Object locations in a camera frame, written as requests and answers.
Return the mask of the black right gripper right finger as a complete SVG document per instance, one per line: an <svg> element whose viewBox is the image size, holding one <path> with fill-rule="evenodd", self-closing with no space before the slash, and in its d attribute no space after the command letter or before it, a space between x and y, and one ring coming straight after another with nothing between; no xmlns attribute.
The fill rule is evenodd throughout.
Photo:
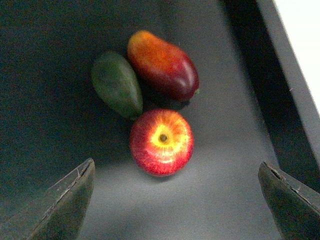
<svg viewBox="0 0 320 240"><path fill-rule="evenodd" d="M320 238L320 194L268 162L258 179L263 197L283 240Z"/></svg>

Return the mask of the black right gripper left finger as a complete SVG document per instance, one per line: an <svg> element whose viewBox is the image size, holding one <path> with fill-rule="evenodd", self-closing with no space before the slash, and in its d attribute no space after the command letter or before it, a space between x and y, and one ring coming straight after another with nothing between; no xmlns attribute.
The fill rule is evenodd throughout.
<svg viewBox="0 0 320 240"><path fill-rule="evenodd" d="M0 225L2 240L75 240L92 197L95 162L88 158Z"/></svg>

